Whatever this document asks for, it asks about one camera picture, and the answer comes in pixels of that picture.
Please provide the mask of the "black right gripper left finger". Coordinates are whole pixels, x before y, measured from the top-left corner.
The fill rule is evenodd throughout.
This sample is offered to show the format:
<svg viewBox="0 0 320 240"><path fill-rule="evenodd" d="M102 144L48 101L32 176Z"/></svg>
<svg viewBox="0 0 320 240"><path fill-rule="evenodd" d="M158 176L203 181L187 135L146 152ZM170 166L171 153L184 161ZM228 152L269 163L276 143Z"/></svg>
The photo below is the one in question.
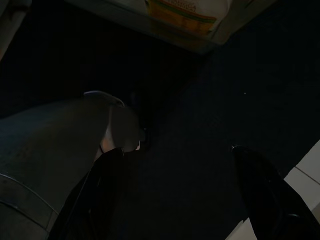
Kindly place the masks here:
<svg viewBox="0 0 320 240"><path fill-rule="evenodd" d="M124 182L123 150L103 153L70 192L48 240L107 240Z"/></svg>

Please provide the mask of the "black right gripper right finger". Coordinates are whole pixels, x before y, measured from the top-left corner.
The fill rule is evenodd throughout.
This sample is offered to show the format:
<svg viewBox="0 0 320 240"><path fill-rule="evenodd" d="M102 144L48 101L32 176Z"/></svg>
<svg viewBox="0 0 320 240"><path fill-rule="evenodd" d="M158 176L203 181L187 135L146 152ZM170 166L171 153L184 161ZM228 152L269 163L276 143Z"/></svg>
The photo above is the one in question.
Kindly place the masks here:
<svg viewBox="0 0 320 240"><path fill-rule="evenodd" d="M320 240L320 223L265 157L240 145L231 152L257 240Z"/></svg>

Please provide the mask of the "white fridge door shelf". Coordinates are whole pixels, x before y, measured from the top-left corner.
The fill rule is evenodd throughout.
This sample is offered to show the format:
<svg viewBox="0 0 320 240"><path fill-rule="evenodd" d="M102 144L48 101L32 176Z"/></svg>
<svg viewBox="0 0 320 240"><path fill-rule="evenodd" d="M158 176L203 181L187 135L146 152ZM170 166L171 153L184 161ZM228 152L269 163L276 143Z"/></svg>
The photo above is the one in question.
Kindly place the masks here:
<svg viewBox="0 0 320 240"><path fill-rule="evenodd" d="M65 0L81 10L201 55L225 44L276 1L232 0L224 19L209 35L201 36L151 17L146 0Z"/></svg>

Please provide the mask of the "yellow and white carton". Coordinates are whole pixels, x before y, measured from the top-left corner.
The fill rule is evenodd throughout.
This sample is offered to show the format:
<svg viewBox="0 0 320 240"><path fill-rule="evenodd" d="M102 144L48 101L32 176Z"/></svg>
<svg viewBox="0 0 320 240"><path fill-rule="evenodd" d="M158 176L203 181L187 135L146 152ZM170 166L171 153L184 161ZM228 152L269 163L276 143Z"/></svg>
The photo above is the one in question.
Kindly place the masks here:
<svg viewBox="0 0 320 240"><path fill-rule="evenodd" d="M145 0L148 14L191 33L208 36L227 15L233 0Z"/></svg>

